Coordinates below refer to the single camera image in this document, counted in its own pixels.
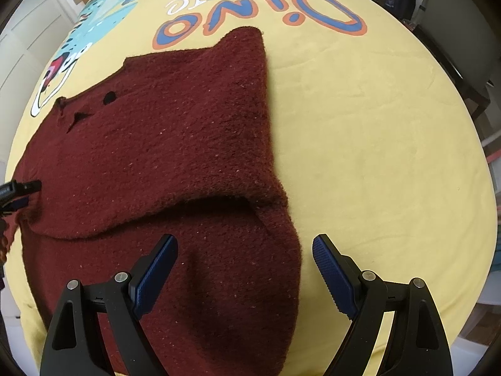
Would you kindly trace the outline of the person's left hand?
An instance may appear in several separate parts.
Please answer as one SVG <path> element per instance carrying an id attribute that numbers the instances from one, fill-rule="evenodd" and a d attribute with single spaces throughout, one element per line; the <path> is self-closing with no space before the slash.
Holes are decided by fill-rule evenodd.
<path id="1" fill-rule="evenodd" d="M 0 260 L 1 265 L 4 265 L 8 258 L 8 253 L 11 250 L 14 235 L 17 232 L 18 226 L 13 222 L 6 222 L 3 218 L 0 219 Z"/>

